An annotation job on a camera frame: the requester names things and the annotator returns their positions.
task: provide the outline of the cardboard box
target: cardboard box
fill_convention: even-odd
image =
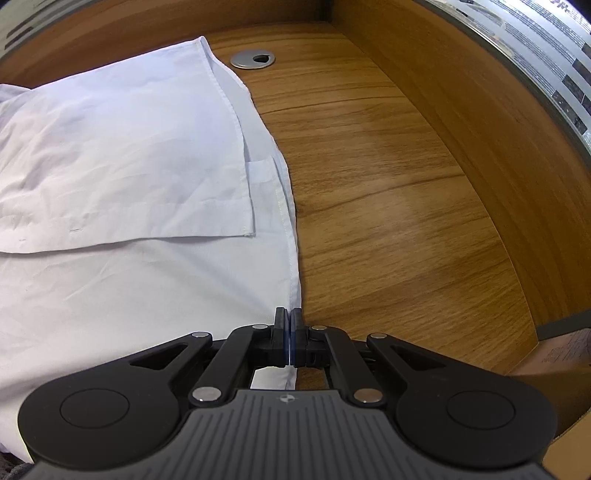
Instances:
[[[544,466],[558,480],[591,479],[591,410],[550,445]]]
[[[590,480],[591,329],[541,341],[510,376],[540,390],[558,414],[544,466],[558,480]]]

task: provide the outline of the logo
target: logo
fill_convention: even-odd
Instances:
[[[281,400],[283,403],[291,403],[297,399],[291,393],[284,393],[279,397],[279,400]]]

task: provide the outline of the gray ribbed plate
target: gray ribbed plate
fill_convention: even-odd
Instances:
[[[40,463],[25,480],[548,480],[530,464],[467,472],[406,445],[384,413],[352,407],[333,390],[241,390],[223,407],[191,413],[159,452],[104,472]]]

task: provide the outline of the gray fabric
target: gray fabric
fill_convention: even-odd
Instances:
[[[2,480],[20,480],[31,468],[33,468],[32,463],[21,463],[10,470],[10,473]]]
[[[19,465],[23,463],[14,455],[0,453],[0,480],[11,480],[11,472]]]

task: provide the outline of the metal grommet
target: metal grommet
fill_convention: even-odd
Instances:
[[[259,70],[275,63],[275,56],[266,50],[242,50],[236,53],[230,63],[237,69]]]

